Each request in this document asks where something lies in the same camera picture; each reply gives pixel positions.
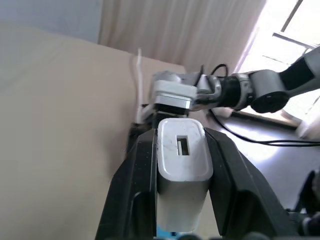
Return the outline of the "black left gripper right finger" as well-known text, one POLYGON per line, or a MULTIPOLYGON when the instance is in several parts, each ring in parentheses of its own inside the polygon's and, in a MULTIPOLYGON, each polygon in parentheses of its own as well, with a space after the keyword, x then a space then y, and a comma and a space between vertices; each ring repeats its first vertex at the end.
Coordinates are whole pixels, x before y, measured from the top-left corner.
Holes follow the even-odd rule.
POLYGON ((219 234, 236 240, 251 232, 269 238, 297 237, 262 173, 226 134, 210 128, 204 131, 213 165, 209 194, 219 234))

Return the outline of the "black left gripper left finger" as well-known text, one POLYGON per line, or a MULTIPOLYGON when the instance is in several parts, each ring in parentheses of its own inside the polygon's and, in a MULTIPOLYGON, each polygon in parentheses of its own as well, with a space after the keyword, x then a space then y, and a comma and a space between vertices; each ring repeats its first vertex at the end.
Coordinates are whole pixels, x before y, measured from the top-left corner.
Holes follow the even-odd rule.
POLYGON ((152 240, 157 235, 157 131, 131 130, 125 159, 110 182, 97 240, 152 240))

